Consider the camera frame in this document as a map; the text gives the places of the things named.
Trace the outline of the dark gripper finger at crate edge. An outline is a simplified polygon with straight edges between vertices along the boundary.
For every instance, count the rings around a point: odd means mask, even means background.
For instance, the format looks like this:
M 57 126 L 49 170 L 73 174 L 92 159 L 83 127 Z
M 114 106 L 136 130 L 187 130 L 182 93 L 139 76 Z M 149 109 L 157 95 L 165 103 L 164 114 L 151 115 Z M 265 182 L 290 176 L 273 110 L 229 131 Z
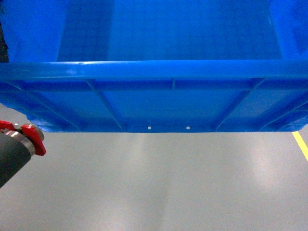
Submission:
M 8 45 L 4 38 L 4 32 L 2 29 L 2 24 L 0 25 L 0 62 L 8 63 L 9 62 L 9 54 L 8 54 Z

